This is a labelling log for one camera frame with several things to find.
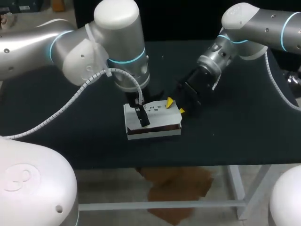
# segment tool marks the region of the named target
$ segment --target yellow object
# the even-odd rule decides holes
[[[174,100],[170,97],[167,98],[167,104],[166,109],[170,108],[170,106],[173,104]]]

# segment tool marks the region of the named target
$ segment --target screw hole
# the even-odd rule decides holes
[[[63,208],[62,208],[61,205],[57,205],[57,206],[55,207],[55,210],[56,210],[58,213],[62,213],[62,212],[63,212]]]

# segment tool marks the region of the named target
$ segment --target table surface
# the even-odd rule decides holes
[[[210,44],[146,43],[151,81],[160,81],[167,95]],[[296,104],[271,53],[269,61],[279,87]],[[31,129],[56,112],[77,89],[54,67],[5,81],[0,134]],[[182,121],[181,136],[128,141],[125,95],[112,78],[103,76],[64,114],[20,140],[58,151],[74,169],[301,162],[301,113],[287,106],[276,92],[263,57],[254,61],[237,57],[224,71],[216,97],[198,117]]]

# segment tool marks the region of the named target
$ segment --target yellow tab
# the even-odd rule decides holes
[[[185,110],[183,109],[183,108],[181,108],[180,109],[180,113],[182,114],[182,113],[184,113],[185,112]]]
[[[167,104],[166,109],[170,108],[170,106],[173,104],[174,100],[170,97],[167,98]]]

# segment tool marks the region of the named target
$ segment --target white box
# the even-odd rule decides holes
[[[144,106],[150,125],[141,127],[137,113],[129,104],[124,105],[125,126],[128,140],[180,135],[182,116],[178,106],[166,109],[166,100],[154,101]]]

